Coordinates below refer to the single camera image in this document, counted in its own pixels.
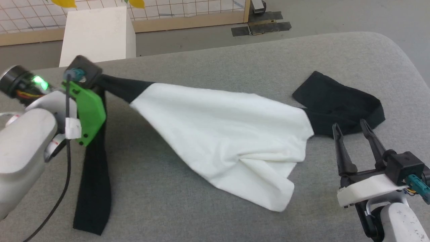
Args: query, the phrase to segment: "grid panel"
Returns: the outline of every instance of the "grid panel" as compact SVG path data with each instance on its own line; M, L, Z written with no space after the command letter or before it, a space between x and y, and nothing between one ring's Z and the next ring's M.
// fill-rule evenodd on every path
M245 11L245 0L144 0L137 9L123 0L75 0L62 8L52 0L0 0L0 34L64 28L70 11L127 6L132 21Z

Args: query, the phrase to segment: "concrete floor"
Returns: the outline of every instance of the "concrete floor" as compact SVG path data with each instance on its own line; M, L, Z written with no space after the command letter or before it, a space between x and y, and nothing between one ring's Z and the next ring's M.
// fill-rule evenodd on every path
M225 25L136 35L137 56L265 42L315 34L372 31L396 42L430 85L429 0L266 0L268 11L282 11L290 31L232 37ZM56 67L61 41L0 47L0 70L13 64L29 69Z

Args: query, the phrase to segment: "white cloth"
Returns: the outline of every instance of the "white cloth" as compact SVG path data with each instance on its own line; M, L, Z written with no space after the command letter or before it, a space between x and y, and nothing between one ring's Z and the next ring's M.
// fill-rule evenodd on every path
M130 104L215 187L283 211L313 135L302 109L256 94L150 85Z

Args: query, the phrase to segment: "gray table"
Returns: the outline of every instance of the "gray table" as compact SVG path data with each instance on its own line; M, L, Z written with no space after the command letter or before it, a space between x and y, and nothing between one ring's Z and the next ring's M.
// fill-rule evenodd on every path
M429 165L430 92L404 52L374 33L326 34L100 63L105 73L146 81L256 93L298 106L291 94L315 70L379 98L387 120L375 132L387 148L411 151ZM63 68L35 73L59 86ZM0 111L22 107L4 95ZM72 229L84 148L72 146L72 177L63 203L33 241L370 241L354 208L339 207L333 141L311 138L293 170L290 204L271 212L210 185L124 101L107 96L107 155L112 212L102 236ZM373 167L366 139L345 143L359 170ZM0 241L22 241L63 189L65 152L52 160L19 206L0 222ZM409 204L430 234L430 207Z

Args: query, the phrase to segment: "black metal bracket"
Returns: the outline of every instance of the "black metal bracket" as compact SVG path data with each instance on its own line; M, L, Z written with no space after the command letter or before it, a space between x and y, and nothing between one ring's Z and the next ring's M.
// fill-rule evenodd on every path
M360 126L364 137L369 141L370 148L372 149L373 157L375 158L375 169L357 171L357 167L351 161L345 147L342 131L338 124L334 124L333 137L335 140L338 173L341 176L341 187L347 187L353 183L380 174L386 174L399 186L401 185L400 181L410 174L421 177L427 185L430 185L430 169L422 161L411 152L397 154L391 149L386 150L366 120L361 119Z
M71 69L81 69L84 71L85 82L81 86L86 89L93 88L96 80L102 74L103 70L84 56L76 56L66 71Z
M290 30L290 22L277 22L277 20L281 19L283 19L281 12L250 13L248 26L232 28L231 33L235 37Z

